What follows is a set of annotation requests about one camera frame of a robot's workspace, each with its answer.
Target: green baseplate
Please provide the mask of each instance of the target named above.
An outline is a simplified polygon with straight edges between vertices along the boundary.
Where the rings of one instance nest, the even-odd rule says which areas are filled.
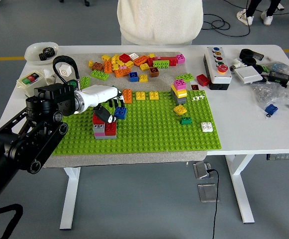
[[[159,92],[159,100],[137,101],[132,92],[132,104],[126,104],[125,120],[117,121],[117,139],[96,140],[93,133],[93,110],[64,117],[69,131],[53,155],[81,155],[105,153],[165,152],[221,149],[217,130],[205,91],[188,91],[183,105],[188,112],[177,115],[177,106],[170,92]],[[194,101],[195,96],[204,99]],[[182,125],[182,117],[191,117],[192,124]],[[200,123],[211,122],[213,132],[202,132]]]

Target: person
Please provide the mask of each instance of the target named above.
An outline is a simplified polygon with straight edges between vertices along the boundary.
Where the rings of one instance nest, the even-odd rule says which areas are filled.
[[[256,8],[262,0],[251,0],[248,9],[244,9],[237,13],[237,18],[245,25],[251,26],[253,24]],[[273,14],[276,11],[281,0],[271,0],[269,8],[261,14],[261,19],[264,21],[264,25],[270,26],[273,21]]]
[[[191,45],[203,25],[202,0],[119,0],[122,45]]]

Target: sneaker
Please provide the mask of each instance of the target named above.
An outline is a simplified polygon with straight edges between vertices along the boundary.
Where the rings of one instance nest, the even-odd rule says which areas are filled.
[[[246,9],[244,9],[237,13],[237,19],[244,23],[246,26],[251,26],[253,24],[254,16],[246,17]]]
[[[264,11],[260,17],[262,18],[262,20],[264,21],[264,25],[265,26],[270,26],[270,24],[272,24],[272,21],[273,21],[273,16],[267,16],[267,12]]]

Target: black gear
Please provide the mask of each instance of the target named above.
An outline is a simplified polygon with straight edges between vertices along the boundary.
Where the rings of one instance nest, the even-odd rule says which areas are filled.
[[[40,54],[39,54],[39,59],[40,59],[41,61],[47,60],[46,54],[45,54],[45,53],[40,53]]]
[[[43,49],[43,53],[46,54],[47,58],[53,57],[56,55],[54,48],[46,47]]]

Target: gray floor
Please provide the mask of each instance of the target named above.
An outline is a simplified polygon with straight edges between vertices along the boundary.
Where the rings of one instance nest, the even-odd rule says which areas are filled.
[[[233,4],[245,6],[238,0]],[[289,12],[289,0],[282,1]],[[36,42],[59,45],[120,45],[116,0],[1,0],[0,57],[23,56]],[[231,24],[224,34],[244,35],[248,28],[236,19],[239,8],[225,1],[204,0],[204,13],[217,14]],[[260,10],[265,10],[263,0]],[[206,21],[217,18],[205,16]],[[289,14],[275,15],[266,27],[255,13],[251,32],[228,37],[203,30],[193,44],[275,44],[289,49]],[[0,116],[25,61],[0,61]],[[243,224],[223,156],[205,161],[220,174],[215,238],[289,239],[289,161],[266,161],[255,156],[242,172],[255,218]],[[0,207],[24,206],[24,215],[12,239],[207,239],[211,238],[214,203],[201,203],[192,162],[84,167],[73,229],[60,231],[59,223],[67,185],[62,169],[42,169],[37,175],[20,171],[3,191]],[[12,214],[0,216],[0,236]]]

